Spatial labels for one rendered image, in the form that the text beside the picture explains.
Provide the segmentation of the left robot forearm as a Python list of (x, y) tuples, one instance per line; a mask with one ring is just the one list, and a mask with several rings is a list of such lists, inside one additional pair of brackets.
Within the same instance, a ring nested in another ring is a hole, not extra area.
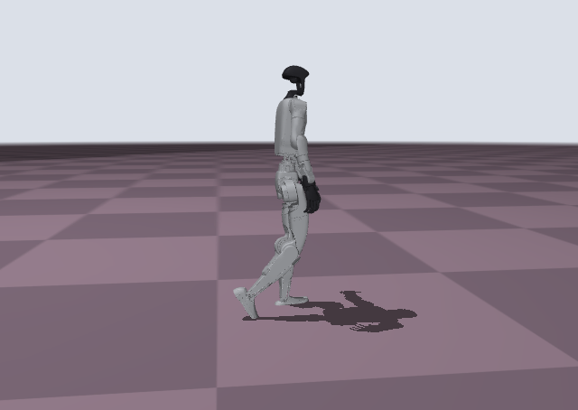
[(297, 173), (298, 173), (299, 179), (302, 179), (302, 176), (301, 176), (301, 174), (300, 174), (300, 172), (299, 172), (299, 166), (298, 166), (298, 162), (297, 162), (297, 159), (296, 159), (295, 157), (290, 157), (290, 159), (291, 159), (291, 160), (296, 160), (296, 163), (295, 163), (295, 170), (296, 170), (296, 171), (297, 171)]

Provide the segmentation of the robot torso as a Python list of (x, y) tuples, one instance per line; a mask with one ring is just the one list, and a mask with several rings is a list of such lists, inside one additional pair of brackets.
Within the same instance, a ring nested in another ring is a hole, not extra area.
[[(283, 99), (277, 107), (275, 116), (275, 155), (283, 156), (284, 159), (278, 165), (278, 171), (275, 174), (275, 189), (281, 193), (281, 185), (283, 185), (285, 180), (292, 179), (294, 182), (298, 183), (298, 173), (295, 171), (296, 160), (290, 160), (290, 157), (295, 157), (294, 150), (291, 145), (291, 118), (290, 113), (290, 103), (293, 99), (298, 99), (298, 96), (294, 95), (293, 98)], [(305, 127), (307, 123), (307, 112), (304, 118), (304, 128), (302, 135), (304, 135)], [(286, 161), (287, 159), (287, 161)]]

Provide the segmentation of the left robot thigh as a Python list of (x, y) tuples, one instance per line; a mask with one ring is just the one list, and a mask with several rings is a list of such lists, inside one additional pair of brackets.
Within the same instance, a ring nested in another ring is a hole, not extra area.
[[(276, 191), (277, 194), (277, 198), (280, 200), (282, 199), (282, 194), (279, 193), (278, 191)], [(291, 241), (293, 239), (292, 236), (292, 232), (290, 230), (289, 227), (289, 220), (288, 220), (288, 207), (291, 206), (291, 203), (295, 203), (295, 201), (293, 202), (285, 202), (282, 203), (283, 207), (282, 207), (282, 221), (283, 221), (283, 227), (284, 227), (284, 233), (285, 235), (283, 237), (280, 237), (279, 239), (276, 240), (275, 242), (275, 252), (277, 254), (280, 254), (280, 247), (283, 243)]]

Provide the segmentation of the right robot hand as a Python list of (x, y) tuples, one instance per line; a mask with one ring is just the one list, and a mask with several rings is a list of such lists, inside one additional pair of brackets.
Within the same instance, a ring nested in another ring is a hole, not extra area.
[(307, 213), (314, 213), (315, 211), (318, 210), (319, 208), (319, 203), (321, 202), (321, 196), (319, 194), (319, 192), (317, 191), (316, 188), (314, 188), (315, 180), (314, 183), (308, 183), (307, 177), (304, 175), (302, 177), (303, 179), (303, 187), (306, 188), (306, 199), (307, 199), (307, 208), (304, 212), (308, 212)]

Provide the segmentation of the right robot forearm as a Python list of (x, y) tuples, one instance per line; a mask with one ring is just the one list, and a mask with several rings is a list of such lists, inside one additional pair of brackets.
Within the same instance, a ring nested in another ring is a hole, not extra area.
[[(308, 183), (314, 183), (314, 175), (312, 173), (312, 166), (310, 164), (310, 160), (308, 157), (308, 144), (307, 139), (304, 135), (299, 135), (297, 137), (297, 148), (298, 150), (295, 151), (294, 156), (297, 159), (299, 172), (301, 176), (304, 175), (307, 177)], [(303, 181), (303, 179), (302, 179)]]

